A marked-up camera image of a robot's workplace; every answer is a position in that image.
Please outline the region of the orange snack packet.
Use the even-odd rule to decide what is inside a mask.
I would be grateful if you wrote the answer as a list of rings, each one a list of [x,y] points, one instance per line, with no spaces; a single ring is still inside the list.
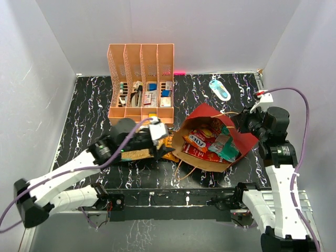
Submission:
[[[165,144],[166,148],[172,148],[172,138],[173,138],[173,136],[169,135],[162,140],[162,143]],[[170,161],[173,161],[173,162],[179,162],[180,161],[180,159],[177,158],[175,155],[173,155],[172,152],[169,152],[169,153],[163,155],[163,159],[170,160]]]

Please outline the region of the gold snack packet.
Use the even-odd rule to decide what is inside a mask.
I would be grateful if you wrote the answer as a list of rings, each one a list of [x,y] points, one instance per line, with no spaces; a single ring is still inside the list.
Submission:
[[[149,159],[149,158],[153,158],[153,155],[150,153],[149,149],[121,152],[122,162],[130,162],[130,161]]]

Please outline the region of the red snack packet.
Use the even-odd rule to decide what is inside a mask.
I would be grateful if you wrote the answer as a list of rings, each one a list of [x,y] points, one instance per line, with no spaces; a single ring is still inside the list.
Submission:
[[[202,152],[187,142],[184,142],[182,152],[204,161],[229,164],[228,161],[219,157],[215,152]]]

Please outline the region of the teal white snack packet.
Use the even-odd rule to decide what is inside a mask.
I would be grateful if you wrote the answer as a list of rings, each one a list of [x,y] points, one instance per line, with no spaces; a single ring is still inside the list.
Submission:
[[[233,137],[226,126],[223,126],[216,140],[208,147],[208,150],[216,153],[220,158],[234,162],[240,154],[239,149],[233,142]]]

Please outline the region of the red brown paper bag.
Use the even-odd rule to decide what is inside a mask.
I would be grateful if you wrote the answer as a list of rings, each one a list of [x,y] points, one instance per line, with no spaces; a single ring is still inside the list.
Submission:
[[[173,155],[182,162],[193,166],[195,169],[198,168],[209,172],[224,172],[232,164],[237,163],[254,147],[257,143],[257,138],[250,133],[239,133],[227,114],[228,113],[220,113],[206,103],[199,105],[184,120],[180,129],[173,134],[172,148],[175,149]],[[240,154],[234,162],[230,162],[229,164],[209,162],[182,152],[182,147],[185,142],[183,136],[188,134],[191,130],[201,127],[211,127],[219,135],[223,126],[229,129],[230,135],[233,137],[233,142],[240,151]]]

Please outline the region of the red orange candy bag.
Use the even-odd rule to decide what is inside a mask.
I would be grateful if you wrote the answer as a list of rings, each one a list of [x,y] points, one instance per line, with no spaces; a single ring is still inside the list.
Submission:
[[[199,151],[205,153],[215,142],[217,137],[218,133],[211,127],[201,127],[191,130],[188,134],[183,136],[183,139]]]

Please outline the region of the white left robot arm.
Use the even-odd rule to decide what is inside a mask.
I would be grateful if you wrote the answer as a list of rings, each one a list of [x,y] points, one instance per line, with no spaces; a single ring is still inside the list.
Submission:
[[[122,210],[124,198],[107,193],[101,183],[74,190],[70,190],[70,186],[113,163],[124,161],[122,155],[129,152],[147,150],[151,157],[162,158],[173,151],[160,143],[168,135],[167,126],[157,117],[145,118],[139,123],[122,118],[108,134],[63,166],[30,181],[16,181],[14,202],[24,227],[36,227],[55,213],[76,208]]]

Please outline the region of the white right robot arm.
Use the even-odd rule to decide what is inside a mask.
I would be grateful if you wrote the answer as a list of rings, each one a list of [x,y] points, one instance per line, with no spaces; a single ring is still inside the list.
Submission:
[[[259,141],[260,157],[271,184],[273,208],[254,183],[238,183],[234,202],[248,208],[261,231],[262,251],[320,251],[309,222],[304,218],[297,188],[298,167],[294,146],[286,139],[289,113],[279,107],[244,108],[232,117],[238,132]]]

